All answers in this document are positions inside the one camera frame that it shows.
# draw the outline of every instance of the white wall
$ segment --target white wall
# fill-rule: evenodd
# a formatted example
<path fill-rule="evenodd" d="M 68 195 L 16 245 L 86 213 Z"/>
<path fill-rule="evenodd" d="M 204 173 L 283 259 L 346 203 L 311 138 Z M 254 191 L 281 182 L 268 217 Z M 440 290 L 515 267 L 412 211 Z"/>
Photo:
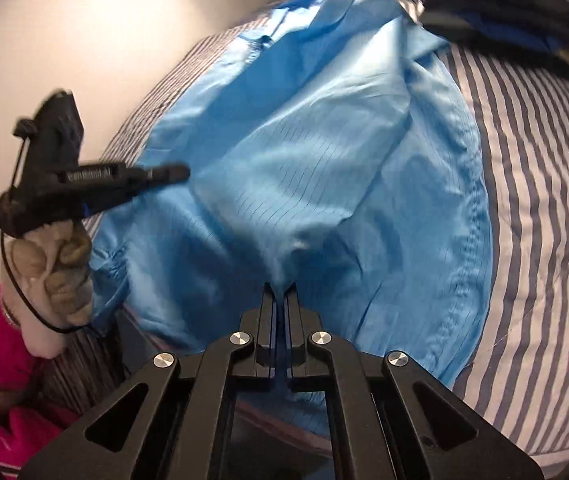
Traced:
<path fill-rule="evenodd" d="M 0 0 L 0 193 L 18 116 L 74 92 L 81 158 L 97 158 L 129 112 L 199 40 L 271 0 Z"/>

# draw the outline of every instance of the striped bedsheet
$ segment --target striped bedsheet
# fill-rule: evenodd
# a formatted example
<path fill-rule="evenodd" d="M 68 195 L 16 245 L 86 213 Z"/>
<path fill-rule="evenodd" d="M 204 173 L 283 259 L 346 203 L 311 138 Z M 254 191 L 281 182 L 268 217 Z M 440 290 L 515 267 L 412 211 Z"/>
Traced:
<path fill-rule="evenodd" d="M 134 163 L 154 124 L 266 16 L 200 41 L 104 152 Z M 443 62 L 483 137 L 495 283 L 481 341 L 453 391 L 548 477 L 569 460 L 569 83 L 453 45 Z M 88 222 L 94 233 L 100 217 Z"/>

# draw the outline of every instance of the hand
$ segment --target hand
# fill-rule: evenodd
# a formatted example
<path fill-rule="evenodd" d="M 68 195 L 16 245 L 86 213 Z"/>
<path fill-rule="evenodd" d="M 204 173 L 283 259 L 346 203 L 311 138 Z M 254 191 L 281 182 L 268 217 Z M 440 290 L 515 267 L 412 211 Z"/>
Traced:
<path fill-rule="evenodd" d="M 88 261 L 91 240 L 81 222 L 45 225 L 7 247 L 11 271 L 34 309 L 58 328 L 87 324 L 93 307 Z M 48 329 L 28 309 L 2 265 L 0 294 L 9 317 L 20 326 L 31 355 L 52 359 L 66 337 Z"/>

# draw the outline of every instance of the silver screw head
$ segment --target silver screw head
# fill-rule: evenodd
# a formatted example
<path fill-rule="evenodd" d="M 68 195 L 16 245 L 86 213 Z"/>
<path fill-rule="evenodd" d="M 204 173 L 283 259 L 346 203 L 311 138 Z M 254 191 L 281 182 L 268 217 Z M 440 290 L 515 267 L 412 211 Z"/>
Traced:
<path fill-rule="evenodd" d="M 405 352 L 401 352 L 400 350 L 391 352 L 387 359 L 392 366 L 404 366 L 409 362 L 408 355 L 405 354 Z"/>
<path fill-rule="evenodd" d="M 331 334 L 329 332 L 324 332 L 324 330 L 320 330 L 319 332 L 313 333 L 311 335 L 311 340 L 316 345 L 326 345 L 331 341 Z"/>
<path fill-rule="evenodd" d="M 174 356 L 167 352 L 162 352 L 162 354 L 158 354 L 153 358 L 153 364 L 158 368 L 169 368 L 174 361 Z"/>
<path fill-rule="evenodd" d="M 229 341 L 231 341 L 234 345 L 242 346 L 251 341 L 251 336 L 246 332 L 234 332 L 231 334 L 231 336 L 229 336 Z"/>

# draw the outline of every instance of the clothing pile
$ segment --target clothing pile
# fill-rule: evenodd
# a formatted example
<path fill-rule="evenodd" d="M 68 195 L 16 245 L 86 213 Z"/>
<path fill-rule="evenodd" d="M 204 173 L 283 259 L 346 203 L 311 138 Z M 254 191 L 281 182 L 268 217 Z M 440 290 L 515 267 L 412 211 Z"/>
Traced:
<path fill-rule="evenodd" d="M 569 0 L 423 0 L 425 27 L 472 32 L 537 52 L 569 49 Z"/>

